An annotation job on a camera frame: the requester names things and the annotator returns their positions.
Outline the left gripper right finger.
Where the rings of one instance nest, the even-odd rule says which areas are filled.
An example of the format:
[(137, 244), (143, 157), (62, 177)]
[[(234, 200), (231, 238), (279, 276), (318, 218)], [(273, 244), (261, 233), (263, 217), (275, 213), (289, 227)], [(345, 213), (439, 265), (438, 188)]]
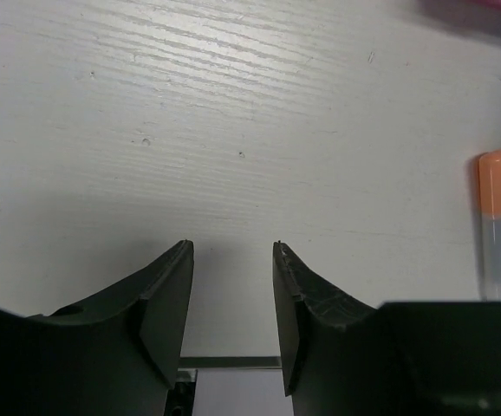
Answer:
[(297, 415), (501, 415), (501, 302), (373, 308), (273, 245), (283, 384)]

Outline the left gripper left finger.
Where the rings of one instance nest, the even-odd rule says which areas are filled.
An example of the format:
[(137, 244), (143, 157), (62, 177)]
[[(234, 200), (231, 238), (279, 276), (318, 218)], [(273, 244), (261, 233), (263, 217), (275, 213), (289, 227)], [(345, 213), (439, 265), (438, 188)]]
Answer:
[(174, 387), (193, 244), (51, 315), (0, 309), (0, 415), (161, 415)]

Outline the orange cap grey marker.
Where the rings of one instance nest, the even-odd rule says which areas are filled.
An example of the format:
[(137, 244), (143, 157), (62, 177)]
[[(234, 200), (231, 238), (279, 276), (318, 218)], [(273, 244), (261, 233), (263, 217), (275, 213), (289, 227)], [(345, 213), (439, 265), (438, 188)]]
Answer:
[(501, 300), (501, 149), (478, 159), (483, 250), (483, 296)]

